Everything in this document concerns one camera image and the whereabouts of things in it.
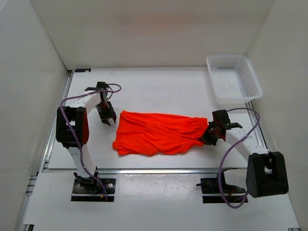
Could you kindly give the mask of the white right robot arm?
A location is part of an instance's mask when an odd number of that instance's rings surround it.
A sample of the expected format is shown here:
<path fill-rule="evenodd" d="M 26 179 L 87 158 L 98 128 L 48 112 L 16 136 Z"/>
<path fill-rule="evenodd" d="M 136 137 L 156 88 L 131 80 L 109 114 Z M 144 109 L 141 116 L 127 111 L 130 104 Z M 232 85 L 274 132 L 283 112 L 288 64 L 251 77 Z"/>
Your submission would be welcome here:
<path fill-rule="evenodd" d="M 233 186 L 245 189 L 253 198 L 286 194 L 289 192 L 285 159 L 280 152 L 271 152 L 260 146 L 238 123 L 220 125 L 210 122 L 200 140 L 215 146 L 219 139 L 230 144 L 219 165 L 216 187 L 221 194 Z M 247 161 L 245 170 L 223 168 L 223 162 L 232 149 Z"/>

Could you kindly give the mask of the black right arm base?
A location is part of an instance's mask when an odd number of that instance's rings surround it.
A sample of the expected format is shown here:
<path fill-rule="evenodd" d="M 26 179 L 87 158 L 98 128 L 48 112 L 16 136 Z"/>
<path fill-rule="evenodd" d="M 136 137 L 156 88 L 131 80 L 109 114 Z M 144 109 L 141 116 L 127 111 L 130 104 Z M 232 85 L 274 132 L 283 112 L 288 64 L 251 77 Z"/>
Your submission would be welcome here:
<path fill-rule="evenodd" d="M 196 187 L 201 189 L 202 203 L 224 204 L 225 201 L 221 197 L 218 186 L 218 169 L 204 168 L 198 173 L 200 175 L 200 179 L 197 182 Z M 224 180 L 221 181 L 223 193 L 228 203 L 236 205 L 239 204 L 245 195 L 245 189 L 233 185 L 227 185 Z"/>

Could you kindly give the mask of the orange mesh shorts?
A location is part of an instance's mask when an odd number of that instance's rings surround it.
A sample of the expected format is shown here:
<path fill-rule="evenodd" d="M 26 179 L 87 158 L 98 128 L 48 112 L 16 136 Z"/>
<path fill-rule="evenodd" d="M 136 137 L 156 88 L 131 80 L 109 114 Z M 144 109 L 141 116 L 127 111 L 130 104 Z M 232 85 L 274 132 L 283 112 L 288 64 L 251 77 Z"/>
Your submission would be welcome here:
<path fill-rule="evenodd" d="M 118 155 L 184 154 L 203 146 L 206 117 L 122 111 L 112 144 Z"/>

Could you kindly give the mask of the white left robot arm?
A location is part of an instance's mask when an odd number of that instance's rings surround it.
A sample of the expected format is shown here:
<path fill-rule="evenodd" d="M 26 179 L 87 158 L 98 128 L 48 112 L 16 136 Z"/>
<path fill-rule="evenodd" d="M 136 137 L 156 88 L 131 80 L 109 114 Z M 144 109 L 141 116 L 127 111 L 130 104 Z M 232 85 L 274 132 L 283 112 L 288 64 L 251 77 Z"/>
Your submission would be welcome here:
<path fill-rule="evenodd" d="M 88 114 L 96 109 L 103 124 L 116 122 L 116 113 L 108 98 L 110 90 L 90 90 L 82 95 L 68 97 L 60 102 L 56 117 L 56 140 L 70 153 L 77 168 L 77 175 L 86 178 L 84 187 L 97 192 L 101 181 L 97 178 L 87 143 L 90 136 Z"/>

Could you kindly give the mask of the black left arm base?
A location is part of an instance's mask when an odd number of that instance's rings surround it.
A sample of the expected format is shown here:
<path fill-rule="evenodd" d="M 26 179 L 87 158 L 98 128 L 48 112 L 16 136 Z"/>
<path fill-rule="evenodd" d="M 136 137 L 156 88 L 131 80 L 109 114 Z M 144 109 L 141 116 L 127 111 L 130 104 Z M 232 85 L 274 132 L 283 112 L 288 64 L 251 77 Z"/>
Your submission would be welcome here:
<path fill-rule="evenodd" d="M 99 178 L 101 183 L 91 177 L 81 177 L 74 172 L 71 193 L 73 202 L 113 202 L 115 199 L 116 179 Z"/>

